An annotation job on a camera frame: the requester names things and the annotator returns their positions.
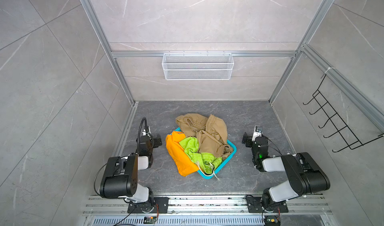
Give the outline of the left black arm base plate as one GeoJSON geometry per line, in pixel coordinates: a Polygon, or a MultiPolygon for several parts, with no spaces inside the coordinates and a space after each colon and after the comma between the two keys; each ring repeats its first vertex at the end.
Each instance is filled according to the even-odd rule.
{"type": "Polygon", "coordinates": [[[168,197],[154,197],[145,203],[133,203],[130,201],[127,213],[132,214],[166,214],[169,207],[168,197]]]}

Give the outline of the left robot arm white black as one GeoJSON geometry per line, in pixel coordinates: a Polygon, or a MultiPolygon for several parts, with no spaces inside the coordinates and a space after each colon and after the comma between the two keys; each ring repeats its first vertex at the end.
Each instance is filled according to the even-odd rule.
{"type": "Polygon", "coordinates": [[[152,207],[154,196],[150,188],[139,184],[138,172],[151,168],[154,160],[153,149],[162,145],[160,135],[151,134],[137,138],[137,150],[125,157],[111,157],[104,166],[99,190],[105,199],[124,199],[126,202],[152,207]]]}

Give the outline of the teal plastic basket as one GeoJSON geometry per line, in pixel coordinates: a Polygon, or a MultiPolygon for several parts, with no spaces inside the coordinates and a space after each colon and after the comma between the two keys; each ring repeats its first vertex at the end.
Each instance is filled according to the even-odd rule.
{"type": "MultiPolygon", "coordinates": [[[[177,128],[175,131],[182,132],[180,128],[177,128]]],[[[236,146],[234,144],[232,144],[230,141],[228,141],[228,144],[234,149],[234,151],[232,152],[232,154],[226,160],[223,160],[221,165],[215,170],[215,174],[214,175],[207,176],[201,170],[198,170],[195,173],[198,173],[200,176],[202,176],[206,180],[211,179],[213,177],[217,177],[217,173],[230,161],[230,159],[237,152],[237,148],[236,148],[236,146]]]]}

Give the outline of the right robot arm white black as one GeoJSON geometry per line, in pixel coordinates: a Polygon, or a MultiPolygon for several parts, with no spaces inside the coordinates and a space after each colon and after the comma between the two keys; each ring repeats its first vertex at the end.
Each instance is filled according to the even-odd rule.
{"type": "Polygon", "coordinates": [[[327,191],[331,187],[328,176],[307,152],[294,155],[269,156],[269,138],[243,135],[242,143],[252,150],[252,161],[260,172],[283,172],[287,180],[265,189],[261,198],[262,207],[272,211],[287,200],[327,191]]]}

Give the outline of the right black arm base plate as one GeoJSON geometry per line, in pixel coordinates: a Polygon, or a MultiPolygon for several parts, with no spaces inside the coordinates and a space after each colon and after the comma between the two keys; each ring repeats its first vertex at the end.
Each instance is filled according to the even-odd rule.
{"type": "Polygon", "coordinates": [[[246,205],[249,213],[288,213],[288,207],[285,201],[273,202],[263,197],[245,196],[246,205]]]}

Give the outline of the khaki tan shorts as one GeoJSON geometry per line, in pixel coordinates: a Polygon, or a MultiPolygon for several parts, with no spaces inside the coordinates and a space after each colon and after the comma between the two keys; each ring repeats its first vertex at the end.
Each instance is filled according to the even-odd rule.
{"type": "Polygon", "coordinates": [[[186,137],[197,138],[198,153],[210,153],[215,158],[226,160],[234,151],[228,144],[226,123],[214,115],[205,117],[190,113],[178,116],[176,123],[186,137]]]}

